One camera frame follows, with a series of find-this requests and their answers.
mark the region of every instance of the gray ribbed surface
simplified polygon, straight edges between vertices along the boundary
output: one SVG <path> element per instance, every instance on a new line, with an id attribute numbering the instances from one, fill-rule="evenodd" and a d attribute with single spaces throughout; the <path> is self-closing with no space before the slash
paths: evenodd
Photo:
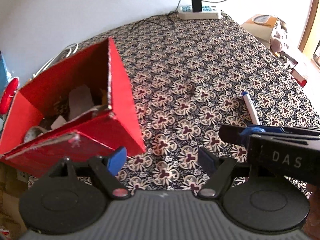
<path id="1" fill-rule="evenodd" d="M 64 236 L 28 231 L 21 239 L 56 240 L 307 240 L 302 231 L 266 236 L 231 223 L 215 202 L 195 198 L 191 191 L 137 191 L 134 197 L 114 201 L 99 221 Z"/>

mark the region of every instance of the black circular disc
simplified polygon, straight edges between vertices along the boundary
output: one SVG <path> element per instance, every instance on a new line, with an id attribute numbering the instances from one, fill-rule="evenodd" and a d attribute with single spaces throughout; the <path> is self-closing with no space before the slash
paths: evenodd
<path id="1" fill-rule="evenodd" d="M 298 226 L 309 213 L 304 194 L 285 179 L 257 178 L 226 192 L 223 207 L 246 227 L 276 232 Z"/>
<path id="2" fill-rule="evenodd" d="M 97 221 L 106 200 L 97 188 L 56 177 L 21 197 L 20 214 L 28 228 L 45 234 L 72 233 Z"/>

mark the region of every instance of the white wall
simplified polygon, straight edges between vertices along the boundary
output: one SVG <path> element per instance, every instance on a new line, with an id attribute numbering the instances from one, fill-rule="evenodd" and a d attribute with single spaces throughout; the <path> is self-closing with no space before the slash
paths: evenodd
<path id="1" fill-rule="evenodd" d="M 151 15 L 173 10 L 178 0 L 0 0 L 0 50 L 9 70 L 25 82 L 73 42 Z M 182 0 L 190 4 L 191 0 Z M 229 0 L 219 6 L 238 23 L 274 14 L 299 44 L 311 0 Z"/>

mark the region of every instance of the black power adapter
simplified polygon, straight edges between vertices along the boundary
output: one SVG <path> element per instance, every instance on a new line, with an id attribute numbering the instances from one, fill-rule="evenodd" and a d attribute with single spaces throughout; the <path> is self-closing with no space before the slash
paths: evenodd
<path id="1" fill-rule="evenodd" d="M 202 2 L 201 0 L 191 0 L 192 1 L 192 11 L 202 12 Z"/>

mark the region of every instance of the floral pattern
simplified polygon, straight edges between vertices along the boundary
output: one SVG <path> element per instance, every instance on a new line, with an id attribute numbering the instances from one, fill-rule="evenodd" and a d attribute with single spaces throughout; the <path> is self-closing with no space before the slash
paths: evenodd
<path id="1" fill-rule="evenodd" d="M 149 20 L 172 28 L 165 16 Z M 262 124 L 319 127 L 318 115 L 289 72 L 228 15 L 172 20 L 171 30 L 140 22 L 80 44 L 113 37 L 131 80 L 147 152 L 130 157 L 117 176 L 130 190 L 199 190 L 209 178 L 197 163 L 201 146 L 246 161 L 244 148 L 218 134 L 222 124 L 250 123 L 242 91 L 251 95 Z M 237 178 L 234 184 L 245 181 Z M 290 181 L 308 195 L 303 182 Z"/>

